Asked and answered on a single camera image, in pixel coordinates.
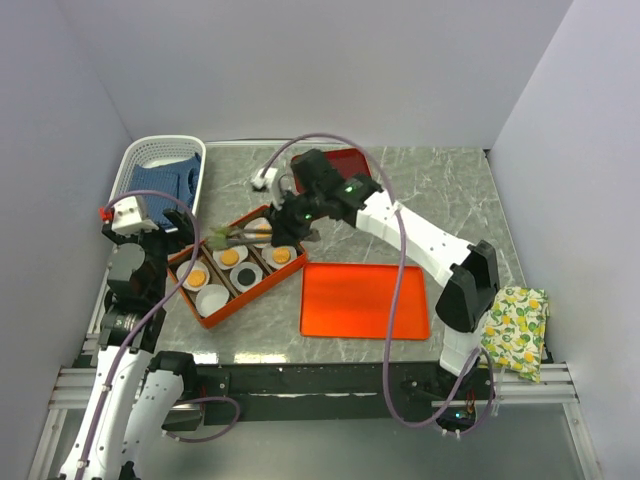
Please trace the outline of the metal serving tongs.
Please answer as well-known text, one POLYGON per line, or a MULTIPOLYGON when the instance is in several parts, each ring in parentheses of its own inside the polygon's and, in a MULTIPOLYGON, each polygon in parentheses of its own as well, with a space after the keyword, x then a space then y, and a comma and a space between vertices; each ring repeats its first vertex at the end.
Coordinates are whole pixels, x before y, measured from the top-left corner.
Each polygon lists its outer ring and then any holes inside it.
POLYGON ((243 236, 244 228, 236 227, 236 226, 225 226, 225 227, 217 227, 211 230, 216 229, 225 229, 228 232, 228 248, 240 245, 254 245, 251 240, 245 238, 243 236))

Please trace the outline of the green sandwich cookie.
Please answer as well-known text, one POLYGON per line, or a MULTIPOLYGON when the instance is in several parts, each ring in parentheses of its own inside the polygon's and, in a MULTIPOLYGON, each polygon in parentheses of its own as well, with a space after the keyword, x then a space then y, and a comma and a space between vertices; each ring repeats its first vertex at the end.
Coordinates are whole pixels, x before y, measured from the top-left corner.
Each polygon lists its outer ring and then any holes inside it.
POLYGON ((228 249, 228 232, 225 229, 213 230, 207 237, 207 244, 213 251, 228 249))

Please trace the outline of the black sandwich cookie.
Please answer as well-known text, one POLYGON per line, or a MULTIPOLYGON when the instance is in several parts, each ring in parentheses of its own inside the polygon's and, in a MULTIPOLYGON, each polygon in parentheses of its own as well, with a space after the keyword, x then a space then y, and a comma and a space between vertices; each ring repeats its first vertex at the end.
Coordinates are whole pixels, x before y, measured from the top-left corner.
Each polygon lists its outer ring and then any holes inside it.
POLYGON ((239 271, 237 281, 243 286, 252 285, 256 281, 256 274, 252 269, 244 268, 239 271))

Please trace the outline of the orange biscuit cookie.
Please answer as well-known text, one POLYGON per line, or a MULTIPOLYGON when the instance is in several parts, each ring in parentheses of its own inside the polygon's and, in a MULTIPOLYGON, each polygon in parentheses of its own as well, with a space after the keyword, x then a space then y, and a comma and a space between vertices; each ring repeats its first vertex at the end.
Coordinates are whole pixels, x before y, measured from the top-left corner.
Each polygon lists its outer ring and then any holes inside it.
POLYGON ((272 235, 271 227, 267 224, 258 225, 254 230, 254 237, 256 239, 266 239, 272 235))
POLYGON ((272 251, 272 259, 278 265, 287 264, 291 260, 292 254, 287 248, 278 247, 272 251))
POLYGON ((203 270, 192 270, 186 280, 191 290, 197 291, 208 283, 207 273, 203 270))
POLYGON ((240 255, 236 250, 228 249, 220 253, 219 259, 222 265, 233 267, 239 262, 240 255))

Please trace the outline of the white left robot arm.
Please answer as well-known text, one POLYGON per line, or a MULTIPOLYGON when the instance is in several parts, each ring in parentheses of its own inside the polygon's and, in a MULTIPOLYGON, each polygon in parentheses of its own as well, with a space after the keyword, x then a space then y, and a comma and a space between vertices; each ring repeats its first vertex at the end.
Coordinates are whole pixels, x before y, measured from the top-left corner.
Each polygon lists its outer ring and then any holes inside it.
POLYGON ((158 352, 171 297, 169 258, 200 238, 195 216, 167 210, 167 232, 148 219, 122 222, 121 207, 103 225, 115 249, 107 268, 105 311, 96 372, 80 429, 60 467, 60 479, 138 479, 149 444, 169 411, 199 388, 192 355, 158 352))

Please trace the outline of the orange box lid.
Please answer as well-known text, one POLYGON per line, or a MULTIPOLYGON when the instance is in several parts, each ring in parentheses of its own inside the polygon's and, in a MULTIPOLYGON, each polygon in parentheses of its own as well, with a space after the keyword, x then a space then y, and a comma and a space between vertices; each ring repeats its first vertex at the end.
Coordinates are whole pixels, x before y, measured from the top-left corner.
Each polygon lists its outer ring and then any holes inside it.
MULTIPOLYGON (((398 267, 380 264, 310 263, 303 268, 300 333, 305 337, 386 338, 398 267)), ((395 340, 430 336, 424 272, 404 268, 394 317, 395 340)))

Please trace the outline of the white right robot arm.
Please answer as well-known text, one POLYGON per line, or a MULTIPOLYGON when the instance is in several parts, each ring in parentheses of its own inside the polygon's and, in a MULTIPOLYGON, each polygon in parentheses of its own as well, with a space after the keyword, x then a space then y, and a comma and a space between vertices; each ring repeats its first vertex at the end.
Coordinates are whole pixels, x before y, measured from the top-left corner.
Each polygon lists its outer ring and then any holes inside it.
POLYGON ((445 325, 439 390, 452 399, 462 397, 473 385, 465 363, 480 345, 481 328, 500 289, 495 248, 445 232, 394 200, 367 174, 342 175, 320 150, 296 157, 290 168, 302 188, 298 194, 282 189, 282 176, 273 167, 260 169, 252 180, 255 189, 272 194, 266 213, 272 245, 309 240, 315 234, 313 222, 328 217, 371 234, 416 262, 442 288, 435 307, 445 325))

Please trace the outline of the orange cookie box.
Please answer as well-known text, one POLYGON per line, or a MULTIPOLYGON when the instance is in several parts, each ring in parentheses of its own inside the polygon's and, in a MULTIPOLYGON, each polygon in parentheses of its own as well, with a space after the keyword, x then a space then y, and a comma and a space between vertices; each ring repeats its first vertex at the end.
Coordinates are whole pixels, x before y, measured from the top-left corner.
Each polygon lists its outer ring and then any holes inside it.
MULTIPOLYGON (((240 219, 233 222, 230 226, 236 226, 240 228, 244 228, 244 226, 251 220, 257 217, 265 217, 265 213, 267 212, 268 207, 266 205, 262 205, 259 208, 251 211, 247 215, 241 217, 240 219)), ((275 285, 283 281, 284 279, 290 277, 294 272, 300 270, 307 263, 307 253, 304 248, 300 245, 295 246, 294 248, 297 250, 297 259, 294 260, 289 265, 285 266, 282 269, 274 270, 272 269, 262 258, 261 250, 263 248, 257 248, 255 245, 246 245, 248 249, 248 257, 244 262, 253 262, 258 264, 264 272, 263 280, 256 285, 254 288, 250 289, 245 293, 238 292, 234 286, 231 284, 229 280, 229 274, 231 270, 221 270, 214 262, 211 250, 206 242, 202 242, 200 246, 197 248, 197 260, 202 261, 209 269, 210 280, 209 284, 220 284, 225 286, 230 292, 230 298, 227 304, 215 312, 213 315, 203 318, 199 315, 195 306, 195 299, 198 292, 190 292, 183 288, 183 284, 180 287, 180 293, 188 305, 189 309, 193 313, 194 317, 200 323, 200 325, 206 329, 210 329, 220 322, 222 322, 225 318, 232 315, 245 305, 247 305, 252 300, 256 299, 263 293, 272 289, 275 285)), ((169 267, 168 274, 171 278, 177 282, 180 279, 186 280, 186 276, 193 266, 188 266, 188 270, 186 274, 178 279, 176 276, 176 270, 180 264, 183 262, 190 262, 192 253, 194 251, 194 246, 189 246, 185 250, 180 253, 177 253, 169 258, 169 267)))

